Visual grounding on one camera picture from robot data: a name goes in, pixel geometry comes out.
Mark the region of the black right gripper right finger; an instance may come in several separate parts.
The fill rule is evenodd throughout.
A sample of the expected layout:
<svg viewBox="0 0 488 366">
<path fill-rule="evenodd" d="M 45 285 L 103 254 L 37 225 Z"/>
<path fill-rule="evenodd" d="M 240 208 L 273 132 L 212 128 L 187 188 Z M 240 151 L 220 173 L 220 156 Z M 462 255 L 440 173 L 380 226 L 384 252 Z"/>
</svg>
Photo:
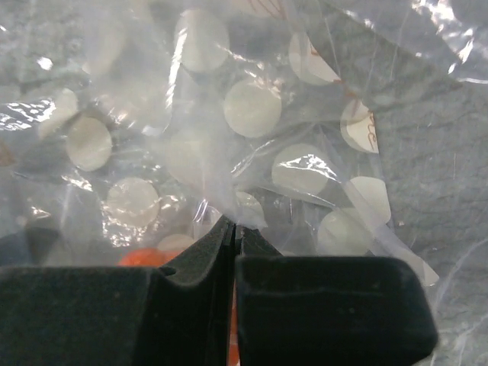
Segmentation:
<svg viewBox="0 0 488 366">
<path fill-rule="evenodd" d="M 250 229 L 240 250 L 243 365 L 413 365 L 438 344 L 425 292 L 404 261 L 284 256 Z"/>
</svg>

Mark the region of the clear red-zip bag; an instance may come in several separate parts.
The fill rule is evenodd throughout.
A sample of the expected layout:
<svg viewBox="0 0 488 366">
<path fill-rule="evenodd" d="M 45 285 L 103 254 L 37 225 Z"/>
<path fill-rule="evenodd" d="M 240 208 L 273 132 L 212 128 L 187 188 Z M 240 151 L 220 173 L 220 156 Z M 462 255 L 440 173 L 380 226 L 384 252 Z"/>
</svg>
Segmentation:
<svg viewBox="0 0 488 366">
<path fill-rule="evenodd" d="M 486 1 L 329 1 L 461 82 L 487 84 Z"/>
</svg>

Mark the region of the polka dot zip bag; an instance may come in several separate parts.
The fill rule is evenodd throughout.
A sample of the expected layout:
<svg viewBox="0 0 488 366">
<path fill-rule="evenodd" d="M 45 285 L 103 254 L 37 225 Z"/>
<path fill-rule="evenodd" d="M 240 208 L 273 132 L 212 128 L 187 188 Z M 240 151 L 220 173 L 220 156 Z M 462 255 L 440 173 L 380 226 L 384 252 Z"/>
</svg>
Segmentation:
<svg viewBox="0 0 488 366">
<path fill-rule="evenodd" d="M 392 256 L 375 120 L 290 1 L 3 1 L 3 265 L 172 256 L 221 217 Z"/>
</svg>

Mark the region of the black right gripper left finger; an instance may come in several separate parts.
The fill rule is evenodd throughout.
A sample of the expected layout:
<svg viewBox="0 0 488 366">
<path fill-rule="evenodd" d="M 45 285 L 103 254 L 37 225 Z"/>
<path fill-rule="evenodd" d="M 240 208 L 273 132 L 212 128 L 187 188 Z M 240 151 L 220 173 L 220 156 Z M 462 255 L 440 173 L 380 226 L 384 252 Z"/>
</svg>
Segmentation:
<svg viewBox="0 0 488 366">
<path fill-rule="evenodd" d="M 1 240 L 3 365 L 225 365 L 235 225 L 213 228 L 157 267 L 26 265 L 54 230 Z"/>
</svg>

